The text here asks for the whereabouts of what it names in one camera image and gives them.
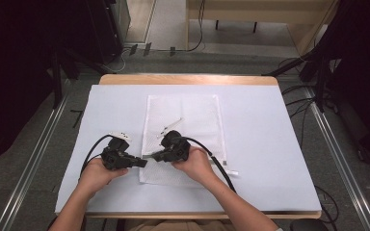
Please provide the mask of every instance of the person's left hand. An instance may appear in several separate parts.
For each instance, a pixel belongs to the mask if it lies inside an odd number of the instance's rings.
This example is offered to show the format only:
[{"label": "person's left hand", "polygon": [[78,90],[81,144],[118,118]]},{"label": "person's left hand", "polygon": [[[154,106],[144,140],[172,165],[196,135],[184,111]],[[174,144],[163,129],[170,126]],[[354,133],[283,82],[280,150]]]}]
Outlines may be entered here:
[{"label": "person's left hand", "polygon": [[109,170],[100,158],[92,159],[84,169],[76,190],[94,196],[96,192],[103,189],[114,178],[122,176],[128,172],[127,168]]}]

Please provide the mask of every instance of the power cord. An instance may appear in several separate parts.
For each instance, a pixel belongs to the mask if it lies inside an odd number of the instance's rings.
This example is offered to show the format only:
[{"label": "power cord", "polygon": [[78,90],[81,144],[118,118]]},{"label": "power cord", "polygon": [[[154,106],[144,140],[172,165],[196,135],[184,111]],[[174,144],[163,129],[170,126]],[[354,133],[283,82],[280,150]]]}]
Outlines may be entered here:
[{"label": "power cord", "polygon": [[[278,63],[277,68],[280,68],[281,64],[283,64],[284,62],[289,61],[289,60],[295,60],[295,59],[297,59],[297,58],[287,58],[287,59],[282,60],[282,61],[280,61],[280,63]],[[294,66],[294,68],[296,69],[297,73],[300,74],[301,71],[298,70],[296,66]]]},{"label": "power cord", "polygon": [[314,187],[317,190],[319,190],[319,191],[323,192],[324,194],[326,194],[332,200],[332,203],[334,204],[334,208],[336,210],[335,218],[332,218],[331,215],[330,215],[330,212],[326,209],[326,207],[323,204],[320,203],[321,204],[321,209],[326,214],[326,217],[328,219],[328,220],[322,220],[322,219],[320,219],[320,220],[323,223],[329,223],[329,224],[331,224],[333,230],[336,231],[337,230],[337,227],[336,227],[336,224],[335,223],[337,222],[338,217],[339,217],[339,209],[338,209],[337,202],[335,201],[335,199],[327,191],[323,190],[321,187],[318,187],[316,185],[314,185]]},{"label": "power cord", "polygon": [[303,103],[303,105],[302,105],[302,106],[300,106],[300,107],[296,110],[296,112],[294,112],[292,115],[290,115],[290,118],[292,118],[293,116],[295,116],[295,115],[299,114],[300,112],[305,111],[305,110],[307,109],[307,107],[308,107],[312,102],[314,102],[314,101],[315,101],[315,98],[314,98],[314,97],[313,97],[313,98],[310,98],[310,100],[308,100],[308,102]]},{"label": "power cord", "polygon": [[[191,51],[194,51],[196,50],[200,44],[202,43],[202,40],[203,40],[203,31],[202,31],[202,23],[203,23],[203,14],[205,12],[205,0],[201,0],[200,2],[200,6],[199,6],[199,13],[198,13],[198,24],[199,24],[199,30],[200,30],[200,38],[199,38],[199,42],[198,44],[192,48],[192,49],[188,49],[188,50],[174,50],[174,52],[191,52]],[[136,45],[133,45],[131,47],[124,47],[124,48],[129,48],[129,49],[132,49],[134,46]],[[161,49],[143,49],[143,48],[137,48],[139,50],[148,50],[148,51],[157,51],[157,52],[172,52],[171,50],[161,50]]]},{"label": "power cord", "polygon": [[314,99],[307,102],[307,106],[305,106],[305,109],[304,109],[304,115],[303,115],[303,120],[302,120],[302,132],[301,132],[301,139],[300,139],[300,149],[303,149],[305,115],[307,114],[307,110],[313,102],[314,102]]},{"label": "power cord", "polygon": [[105,218],[103,220],[103,224],[101,225],[101,231],[104,231],[106,229],[107,219]]},{"label": "power cord", "polygon": [[303,98],[303,99],[298,99],[298,100],[295,100],[295,101],[292,101],[290,103],[286,103],[285,106],[290,106],[292,104],[296,104],[296,103],[300,103],[300,102],[303,102],[303,101],[310,101],[312,100],[313,98]]},{"label": "power cord", "polygon": [[80,176],[82,175],[84,169],[86,168],[87,164],[93,159],[93,158],[96,158],[98,156],[100,156],[101,154],[98,154],[98,155],[95,155],[93,157],[90,158],[90,156],[92,155],[93,151],[95,150],[95,148],[98,146],[99,143],[101,143],[104,139],[106,138],[113,138],[113,136],[111,135],[105,135],[104,137],[100,138],[93,146],[92,146],[92,149],[90,149],[89,151],[89,154],[87,154],[86,156],[86,159],[84,160],[84,163],[82,165],[82,169],[80,171]]},{"label": "power cord", "polygon": [[199,145],[201,148],[203,148],[208,153],[208,155],[211,158],[211,160],[213,161],[213,163],[215,163],[216,167],[218,167],[218,169],[221,172],[221,174],[224,176],[224,178],[225,178],[227,184],[229,185],[230,189],[233,190],[235,193],[237,193],[236,190],[235,190],[235,188],[233,187],[232,182],[230,181],[229,176],[225,172],[224,168],[219,163],[218,159],[216,159],[216,157],[212,154],[211,151],[209,151],[209,149],[207,147],[205,147],[202,143],[200,143],[199,141],[196,141],[196,140],[194,140],[192,138],[178,137],[178,138],[172,138],[172,139],[173,140],[187,140],[187,141],[192,141],[192,142],[196,143],[197,145]]},{"label": "power cord", "polygon": [[104,65],[103,65],[103,67],[104,67],[104,68],[106,68],[106,69],[108,69],[108,70],[110,70],[110,71],[112,71],[112,72],[113,72],[113,74],[117,74],[117,72],[120,72],[120,71],[124,70],[124,69],[125,69],[125,59],[124,59],[123,55],[124,55],[124,53],[125,53],[125,52],[127,52],[127,51],[129,51],[129,49],[125,49],[125,50],[123,50],[123,51],[121,52],[121,54],[119,55],[119,56],[121,57],[121,60],[122,60],[122,68],[117,69],[117,70],[114,70],[114,69],[112,69],[112,68],[108,67],[108,66],[107,66],[107,64],[104,64]]},{"label": "power cord", "polygon": [[292,86],[288,89],[285,89],[284,91],[281,92],[281,95],[284,95],[286,93],[289,93],[293,90],[301,89],[301,88],[314,88],[315,86],[310,86],[310,85],[297,85],[297,86]]}]

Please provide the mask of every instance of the person's right hand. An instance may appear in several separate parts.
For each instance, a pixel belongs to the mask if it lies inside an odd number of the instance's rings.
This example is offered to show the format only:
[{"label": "person's right hand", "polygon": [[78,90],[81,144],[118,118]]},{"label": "person's right hand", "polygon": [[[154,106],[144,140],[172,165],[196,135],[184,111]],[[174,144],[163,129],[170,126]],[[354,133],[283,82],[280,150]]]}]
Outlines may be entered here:
[{"label": "person's right hand", "polygon": [[189,157],[184,162],[172,162],[172,165],[184,171],[193,180],[198,181],[203,186],[207,181],[211,181],[218,176],[213,171],[206,152],[199,147],[191,146]]}]

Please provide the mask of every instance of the wooden table edge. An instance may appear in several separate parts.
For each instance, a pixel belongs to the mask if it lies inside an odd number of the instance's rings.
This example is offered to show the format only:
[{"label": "wooden table edge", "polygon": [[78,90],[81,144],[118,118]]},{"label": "wooden table edge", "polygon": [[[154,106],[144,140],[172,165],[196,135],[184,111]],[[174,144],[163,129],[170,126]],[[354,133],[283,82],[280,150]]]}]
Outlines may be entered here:
[{"label": "wooden table edge", "polygon": [[[277,211],[264,212],[271,219],[298,219],[298,218],[319,218],[321,211],[293,212]],[[143,219],[229,219],[225,213],[86,213],[87,218],[143,218]]]},{"label": "wooden table edge", "polygon": [[272,76],[217,74],[106,74],[99,85],[263,85],[277,86]]}]

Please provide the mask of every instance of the white cloth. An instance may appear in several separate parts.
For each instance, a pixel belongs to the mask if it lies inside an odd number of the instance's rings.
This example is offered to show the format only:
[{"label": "white cloth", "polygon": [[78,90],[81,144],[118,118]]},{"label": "white cloth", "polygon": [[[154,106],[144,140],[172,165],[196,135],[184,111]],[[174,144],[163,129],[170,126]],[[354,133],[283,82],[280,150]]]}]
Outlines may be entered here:
[{"label": "white cloth", "polygon": [[[181,121],[172,130],[201,142],[220,163],[226,160],[218,96],[203,94],[150,95],[147,100],[142,155],[164,149],[160,145],[163,139],[161,132],[180,118]],[[140,181],[157,185],[201,187],[170,163],[157,163],[152,159],[148,159],[146,167],[140,169]]]}]

